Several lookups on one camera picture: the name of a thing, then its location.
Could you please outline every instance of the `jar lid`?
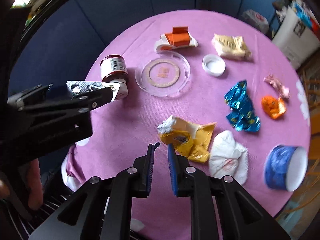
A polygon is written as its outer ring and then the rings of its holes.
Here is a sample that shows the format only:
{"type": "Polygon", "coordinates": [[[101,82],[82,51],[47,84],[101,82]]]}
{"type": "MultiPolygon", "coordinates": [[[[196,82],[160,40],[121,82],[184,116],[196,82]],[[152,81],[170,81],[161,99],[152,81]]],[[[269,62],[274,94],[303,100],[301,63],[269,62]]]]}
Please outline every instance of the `jar lid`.
{"type": "Polygon", "coordinates": [[[205,55],[202,60],[202,67],[206,73],[211,76],[218,77],[226,69],[226,63],[222,58],[214,54],[205,55]]]}
{"type": "Polygon", "coordinates": [[[135,71],[139,87],[157,97],[177,97],[190,78],[190,65],[174,51],[152,52],[135,71]]]}

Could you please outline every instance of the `blue foil wrapper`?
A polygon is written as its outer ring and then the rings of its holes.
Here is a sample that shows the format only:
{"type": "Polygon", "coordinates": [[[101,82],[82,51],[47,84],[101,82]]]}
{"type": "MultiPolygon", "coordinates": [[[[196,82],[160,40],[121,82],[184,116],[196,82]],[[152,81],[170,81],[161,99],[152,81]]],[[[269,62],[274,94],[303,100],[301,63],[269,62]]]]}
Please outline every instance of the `blue foil wrapper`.
{"type": "Polygon", "coordinates": [[[260,129],[260,118],[254,114],[251,98],[247,94],[247,81],[234,85],[224,95],[226,104],[232,112],[226,116],[232,127],[237,131],[257,132],[260,129]]]}

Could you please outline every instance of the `crumpled wrapper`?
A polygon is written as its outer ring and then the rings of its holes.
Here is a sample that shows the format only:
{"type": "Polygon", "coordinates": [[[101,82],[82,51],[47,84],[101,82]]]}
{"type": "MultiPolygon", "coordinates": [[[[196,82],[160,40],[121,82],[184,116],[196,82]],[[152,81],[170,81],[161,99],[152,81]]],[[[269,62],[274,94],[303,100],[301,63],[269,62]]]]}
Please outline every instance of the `crumpled wrapper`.
{"type": "Polygon", "coordinates": [[[218,179],[230,175],[242,185],[247,180],[248,169],[248,149],[235,141],[231,131],[217,134],[209,158],[210,175],[218,179]]]}
{"type": "Polygon", "coordinates": [[[263,111],[272,119],[278,119],[286,111],[286,107],[282,98],[275,99],[272,96],[265,96],[261,100],[263,111]]]}
{"type": "Polygon", "coordinates": [[[183,47],[197,47],[198,42],[188,32],[188,27],[173,27],[172,33],[160,35],[160,40],[154,45],[155,51],[172,50],[183,47]]]}
{"type": "Polygon", "coordinates": [[[276,78],[274,75],[269,74],[267,77],[263,79],[264,82],[269,83],[277,92],[279,93],[279,97],[282,99],[289,99],[290,90],[288,87],[285,87],[280,79],[276,78]]]}
{"type": "Polygon", "coordinates": [[[242,36],[229,37],[215,34],[212,44],[220,57],[236,60],[251,59],[251,52],[242,36]]]}
{"type": "Polygon", "coordinates": [[[260,118],[254,114],[254,108],[247,93],[247,81],[235,84],[224,96],[232,112],[226,116],[237,131],[257,132],[260,129],[260,118]]]}
{"type": "Polygon", "coordinates": [[[205,163],[210,156],[208,147],[215,125],[216,122],[199,125],[171,115],[157,129],[163,143],[172,143],[190,161],[205,163]]]}

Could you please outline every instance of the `clear plastic lid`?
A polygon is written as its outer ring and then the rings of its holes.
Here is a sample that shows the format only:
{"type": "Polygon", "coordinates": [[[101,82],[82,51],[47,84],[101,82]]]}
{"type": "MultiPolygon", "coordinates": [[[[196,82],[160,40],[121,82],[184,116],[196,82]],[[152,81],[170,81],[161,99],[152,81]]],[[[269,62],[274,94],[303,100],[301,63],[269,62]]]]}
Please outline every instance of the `clear plastic lid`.
{"type": "Polygon", "coordinates": [[[141,89],[157,97],[178,97],[190,78],[190,65],[174,51],[152,52],[136,68],[141,89]]]}

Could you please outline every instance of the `person's hand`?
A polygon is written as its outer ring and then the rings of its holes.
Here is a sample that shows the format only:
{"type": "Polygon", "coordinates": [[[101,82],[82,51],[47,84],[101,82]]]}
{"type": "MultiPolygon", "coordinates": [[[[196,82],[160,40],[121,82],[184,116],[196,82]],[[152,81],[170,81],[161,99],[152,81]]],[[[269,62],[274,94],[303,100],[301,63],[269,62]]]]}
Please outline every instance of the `person's hand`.
{"type": "MultiPolygon", "coordinates": [[[[27,173],[27,184],[30,188],[28,206],[33,210],[37,210],[43,204],[43,192],[38,159],[30,162],[30,169],[27,173]]],[[[9,195],[9,188],[0,180],[0,198],[7,198],[9,195]]]]}

